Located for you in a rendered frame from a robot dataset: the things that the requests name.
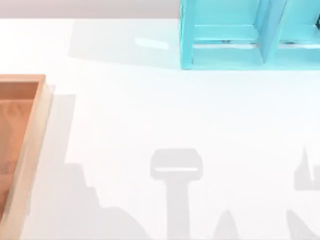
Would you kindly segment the light blue rack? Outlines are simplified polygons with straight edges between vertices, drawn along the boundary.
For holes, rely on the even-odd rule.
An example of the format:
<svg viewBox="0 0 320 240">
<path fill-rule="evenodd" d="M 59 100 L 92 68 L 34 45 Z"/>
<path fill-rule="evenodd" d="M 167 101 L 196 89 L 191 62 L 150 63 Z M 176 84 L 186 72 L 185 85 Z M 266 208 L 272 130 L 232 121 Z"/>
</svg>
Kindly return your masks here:
<svg viewBox="0 0 320 240">
<path fill-rule="evenodd" d="M 320 0 L 179 0 L 183 70 L 320 70 Z"/>
</svg>

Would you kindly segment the shallow salmon-coloured box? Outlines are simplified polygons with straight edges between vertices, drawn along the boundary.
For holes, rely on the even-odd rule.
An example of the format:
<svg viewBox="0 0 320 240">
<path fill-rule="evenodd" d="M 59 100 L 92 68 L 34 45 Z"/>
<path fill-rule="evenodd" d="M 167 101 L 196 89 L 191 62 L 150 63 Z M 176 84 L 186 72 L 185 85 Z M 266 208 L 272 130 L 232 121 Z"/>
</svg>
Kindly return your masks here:
<svg viewBox="0 0 320 240">
<path fill-rule="evenodd" d="M 19 240 L 53 100 L 44 74 L 0 74 L 0 240 Z"/>
</svg>

